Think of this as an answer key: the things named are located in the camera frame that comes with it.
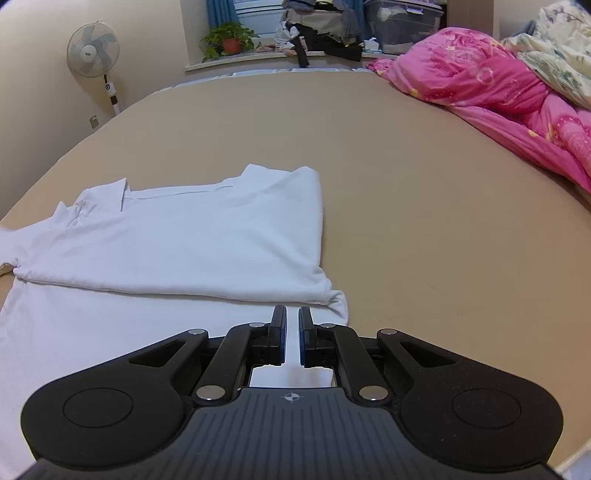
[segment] window sill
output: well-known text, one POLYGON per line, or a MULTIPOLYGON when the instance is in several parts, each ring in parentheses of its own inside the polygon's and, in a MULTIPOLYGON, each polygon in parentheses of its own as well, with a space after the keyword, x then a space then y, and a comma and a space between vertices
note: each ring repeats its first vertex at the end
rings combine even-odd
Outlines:
MULTIPOLYGON (((309 57, 328 57, 323 51, 309 51, 307 52, 309 57)), ((283 52, 280 51, 270 51, 270 52, 248 52, 248 53, 241 53, 238 55, 232 55, 230 57, 223 57, 217 60, 208 60, 202 63, 196 63, 193 65, 188 65, 185 67, 185 72, 193 72, 195 70, 205 69, 208 67, 215 67, 218 65, 226 65, 229 63, 239 63, 241 61, 251 61, 251 60, 266 60, 266 59, 280 59, 280 58, 291 58, 286 57, 283 52)), ((363 52, 364 59, 394 59, 396 55, 389 55, 387 53, 369 53, 363 52)))

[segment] clear storage container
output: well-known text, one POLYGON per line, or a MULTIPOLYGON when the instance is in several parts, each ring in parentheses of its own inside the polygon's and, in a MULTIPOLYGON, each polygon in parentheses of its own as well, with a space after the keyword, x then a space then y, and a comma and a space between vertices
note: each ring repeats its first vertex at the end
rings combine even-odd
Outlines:
POLYGON ((439 30, 443 9, 429 1, 367 0, 365 16, 384 53, 406 53, 439 30))

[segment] bed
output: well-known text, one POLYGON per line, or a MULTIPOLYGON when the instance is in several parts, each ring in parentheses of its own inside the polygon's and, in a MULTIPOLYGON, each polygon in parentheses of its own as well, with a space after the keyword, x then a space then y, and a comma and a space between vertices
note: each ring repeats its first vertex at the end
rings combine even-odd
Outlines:
MULTIPOLYGON (((67 153, 6 215, 85 188, 213 183, 249 163, 319 172, 322 266, 350 325, 394 327, 548 389, 558 465, 591 436, 591 215, 557 180, 367 71, 225 77, 157 92, 67 153)), ((0 278, 0 304, 12 278, 0 278)))

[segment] fan blade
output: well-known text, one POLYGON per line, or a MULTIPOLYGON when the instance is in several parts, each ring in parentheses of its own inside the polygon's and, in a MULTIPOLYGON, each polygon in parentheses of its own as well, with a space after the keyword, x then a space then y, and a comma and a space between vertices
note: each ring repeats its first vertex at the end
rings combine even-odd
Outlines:
POLYGON ((83 46, 82 43, 74 43, 70 45, 70 49, 68 50, 68 60, 79 59, 83 46))
POLYGON ((96 61, 94 61, 92 63, 85 63, 78 68, 78 71, 82 74, 88 75, 90 73, 90 71, 92 70, 92 67, 95 66, 95 63, 96 63, 96 61))
POLYGON ((92 38, 92 32, 94 31, 95 26, 96 24, 88 25, 88 27, 86 27, 82 31, 82 42, 84 43, 84 45, 88 45, 90 43, 90 39, 92 38))
POLYGON ((111 61, 111 58, 107 55, 107 52, 105 52, 105 49, 103 48, 103 44, 101 42, 97 42, 95 40, 92 43, 92 45, 94 46, 94 48, 96 48, 96 54, 100 58, 101 63, 103 64, 103 71, 106 72, 111 68, 111 64, 113 63, 111 61))
POLYGON ((103 33, 100 37, 96 37, 93 41, 92 44, 95 46, 95 42, 101 42, 101 43, 113 43, 116 42, 117 39, 115 38, 115 36, 112 33, 103 33))

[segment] folded white shirt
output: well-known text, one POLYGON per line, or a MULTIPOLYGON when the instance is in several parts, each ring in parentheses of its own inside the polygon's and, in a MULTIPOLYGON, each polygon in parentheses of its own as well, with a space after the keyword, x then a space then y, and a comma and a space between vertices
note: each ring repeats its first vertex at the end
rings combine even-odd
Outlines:
POLYGON ((0 231, 0 265, 17 276, 0 312, 0 479, 33 462, 20 411, 36 389, 191 328, 269 322, 276 303, 290 305, 286 362, 251 385, 329 386, 332 371, 299 365, 297 332, 304 304, 316 323, 347 324, 321 236, 316 172, 257 166, 208 186, 133 192, 121 180, 0 231))
POLYGON ((318 174, 250 165, 216 185, 132 192, 125 180, 61 204, 49 224, 4 235, 0 263, 41 284, 140 294, 329 306, 342 292, 320 268, 318 174))

